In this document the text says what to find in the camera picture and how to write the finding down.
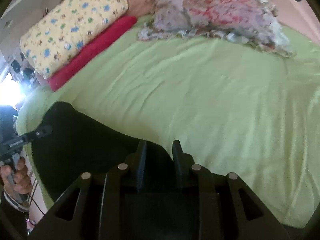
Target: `bed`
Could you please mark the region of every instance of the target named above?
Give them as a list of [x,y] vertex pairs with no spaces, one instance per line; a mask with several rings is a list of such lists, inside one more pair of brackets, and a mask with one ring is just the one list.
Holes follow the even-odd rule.
[[280,222],[303,227],[320,200],[320,47],[286,26],[293,58],[201,37],[137,41],[148,17],[56,92],[38,87],[18,132],[35,129],[54,102],[69,102],[169,153],[180,140],[196,163],[238,173]]

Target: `metal screw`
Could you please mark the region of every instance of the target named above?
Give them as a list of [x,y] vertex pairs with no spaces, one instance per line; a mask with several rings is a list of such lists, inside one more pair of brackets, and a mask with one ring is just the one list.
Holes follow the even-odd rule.
[[238,174],[236,174],[234,172],[230,172],[228,176],[230,179],[237,179],[238,178]]
[[82,179],[89,179],[91,177],[91,174],[88,172],[82,173],[81,174],[81,178]]
[[118,165],[118,169],[119,170],[126,170],[128,168],[128,165],[126,164],[126,163],[120,163],[119,165]]
[[193,164],[193,165],[191,166],[191,169],[193,169],[194,171],[199,171],[199,170],[201,170],[201,165],[199,165],[199,164]]

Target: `floral fabric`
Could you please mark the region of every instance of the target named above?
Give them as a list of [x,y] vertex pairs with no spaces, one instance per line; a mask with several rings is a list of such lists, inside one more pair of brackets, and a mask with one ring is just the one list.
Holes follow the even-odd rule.
[[140,40],[171,36],[220,37],[290,57],[290,42],[268,0],[155,0],[153,21]]
[[47,79],[127,9],[127,0],[65,0],[22,36],[21,50]]

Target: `green bedsheet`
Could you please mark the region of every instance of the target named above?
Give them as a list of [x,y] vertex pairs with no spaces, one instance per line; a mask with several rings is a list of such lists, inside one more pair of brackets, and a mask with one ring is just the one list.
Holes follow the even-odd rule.
[[294,58],[219,39],[137,41],[145,20],[58,91],[37,88],[19,133],[66,101],[168,152],[179,139],[196,163],[238,173],[281,222],[304,226],[320,199],[320,48],[288,27]]

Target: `pink wall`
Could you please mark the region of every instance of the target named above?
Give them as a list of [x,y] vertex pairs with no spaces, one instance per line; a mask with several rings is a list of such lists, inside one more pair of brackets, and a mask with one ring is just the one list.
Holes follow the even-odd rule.
[[320,45],[320,22],[306,0],[272,0],[276,5],[278,21],[309,37]]

